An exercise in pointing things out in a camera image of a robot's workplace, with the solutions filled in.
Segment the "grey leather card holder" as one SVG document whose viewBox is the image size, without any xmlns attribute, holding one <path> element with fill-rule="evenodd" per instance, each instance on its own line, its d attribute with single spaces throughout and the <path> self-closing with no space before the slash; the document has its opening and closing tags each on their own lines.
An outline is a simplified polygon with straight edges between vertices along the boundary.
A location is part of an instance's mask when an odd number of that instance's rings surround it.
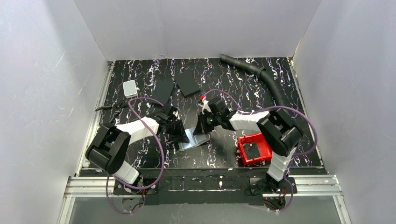
<svg viewBox="0 0 396 224">
<path fill-rule="evenodd" d="M 179 150 L 185 151 L 188 149 L 199 147 L 200 145 L 208 142 L 210 140 L 209 134 L 193 134 L 193 128 L 185 129 L 186 136 L 189 140 L 188 143 L 179 142 Z"/>
</svg>

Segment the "red plastic bin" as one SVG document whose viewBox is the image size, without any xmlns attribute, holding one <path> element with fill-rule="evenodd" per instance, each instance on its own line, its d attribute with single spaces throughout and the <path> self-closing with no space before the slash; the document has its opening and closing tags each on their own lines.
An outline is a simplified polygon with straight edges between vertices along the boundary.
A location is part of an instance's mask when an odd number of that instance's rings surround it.
<svg viewBox="0 0 396 224">
<path fill-rule="evenodd" d="M 261 166 L 272 158 L 272 149 L 262 133 L 245 135 L 238 139 L 238 151 L 244 166 Z"/>
</svg>

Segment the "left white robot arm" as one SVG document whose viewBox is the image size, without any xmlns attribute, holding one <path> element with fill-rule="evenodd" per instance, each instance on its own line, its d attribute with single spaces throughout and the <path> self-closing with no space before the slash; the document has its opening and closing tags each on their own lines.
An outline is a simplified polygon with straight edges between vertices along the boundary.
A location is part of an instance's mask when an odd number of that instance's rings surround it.
<svg viewBox="0 0 396 224">
<path fill-rule="evenodd" d="M 89 145 L 85 157 L 90 163 L 122 183 L 138 189 L 134 184 L 140 174 L 125 160 L 128 147 L 134 142 L 163 133 L 170 135 L 172 141 L 189 142 L 178 109 L 169 104 L 165 104 L 161 109 L 141 120 L 123 125 L 102 124 Z"/>
</svg>

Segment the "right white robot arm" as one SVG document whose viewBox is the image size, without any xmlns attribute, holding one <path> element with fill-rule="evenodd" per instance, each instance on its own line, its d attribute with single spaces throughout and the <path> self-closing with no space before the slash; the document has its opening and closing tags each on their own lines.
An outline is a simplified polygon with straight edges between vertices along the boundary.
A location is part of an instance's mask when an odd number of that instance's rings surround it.
<svg viewBox="0 0 396 224">
<path fill-rule="evenodd" d="M 275 106 L 262 112 L 242 114 L 229 109 L 221 98 L 202 99 L 202 110 L 193 135 L 208 134 L 221 126 L 230 131 L 252 130 L 260 132 L 270 149 L 272 158 L 267 176 L 280 182 L 288 171 L 292 155 L 303 138 L 303 130 L 287 113 L 287 107 Z"/>
</svg>

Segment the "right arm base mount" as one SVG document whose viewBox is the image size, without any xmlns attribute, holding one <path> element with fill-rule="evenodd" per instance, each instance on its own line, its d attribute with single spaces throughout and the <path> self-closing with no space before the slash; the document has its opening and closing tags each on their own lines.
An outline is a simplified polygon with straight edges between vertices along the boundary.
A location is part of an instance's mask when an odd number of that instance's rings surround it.
<svg viewBox="0 0 396 224">
<path fill-rule="evenodd" d="M 293 177 L 283 178 L 276 181 L 269 175 L 264 178 L 251 178 L 246 190 L 248 196 L 265 196 L 264 206 L 268 211 L 279 213 L 291 204 L 293 196 L 298 192 L 295 179 Z"/>
</svg>

